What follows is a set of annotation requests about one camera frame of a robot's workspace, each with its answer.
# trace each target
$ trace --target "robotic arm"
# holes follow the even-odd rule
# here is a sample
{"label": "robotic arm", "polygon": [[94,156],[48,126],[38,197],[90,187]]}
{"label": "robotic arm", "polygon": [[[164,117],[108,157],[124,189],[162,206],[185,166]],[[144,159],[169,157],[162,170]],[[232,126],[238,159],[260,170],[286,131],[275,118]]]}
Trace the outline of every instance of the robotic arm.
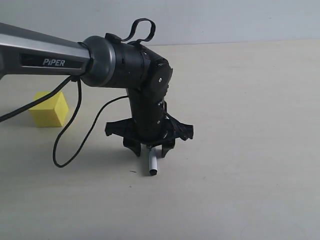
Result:
{"label": "robotic arm", "polygon": [[[141,21],[151,23],[149,36],[124,43]],[[167,113],[164,97],[173,69],[165,58],[141,44],[150,41],[155,30],[153,21],[140,18],[126,39],[106,33],[72,42],[0,23],[0,79],[7,74],[70,75],[91,87],[126,89],[132,118],[107,122],[106,135],[123,137],[123,145],[137,156],[141,144],[162,146],[165,157],[175,139],[192,139],[194,130]]]}

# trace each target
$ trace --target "yellow cube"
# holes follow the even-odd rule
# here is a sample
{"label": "yellow cube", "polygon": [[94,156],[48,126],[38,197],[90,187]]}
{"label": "yellow cube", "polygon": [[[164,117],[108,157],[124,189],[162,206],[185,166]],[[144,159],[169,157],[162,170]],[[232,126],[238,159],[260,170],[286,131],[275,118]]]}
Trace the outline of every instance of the yellow cube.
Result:
{"label": "yellow cube", "polygon": [[[50,92],[37,92],[33,100],[37,100]],[[48,100],[29,109],[38,128],[62,127],[69,111],[64,94],[60,91]]]}

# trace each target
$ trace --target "tabletop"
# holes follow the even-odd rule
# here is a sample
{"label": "tabletop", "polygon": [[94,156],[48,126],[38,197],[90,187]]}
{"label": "tabletop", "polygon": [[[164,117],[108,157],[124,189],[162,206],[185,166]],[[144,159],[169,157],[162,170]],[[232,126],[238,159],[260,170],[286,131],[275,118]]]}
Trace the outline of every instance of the tabletop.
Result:
{"label": "tabletop", "polygon": [[[149,176],[146,149],[136,157],[104,132],[131,116],[127,99],[104,110],[65,168],[52,161],[60,128],[36,128],[28,112],[0,123],[0,239],[320,239],[320,40],[150,48],[173,67],[168,112],[194,125],[194,139],[177,140]],[[63,79],[5,76],[0,115]],[[72,112],[76,84],[63,93]],[[83,86],[60,163],[121,95]]]}

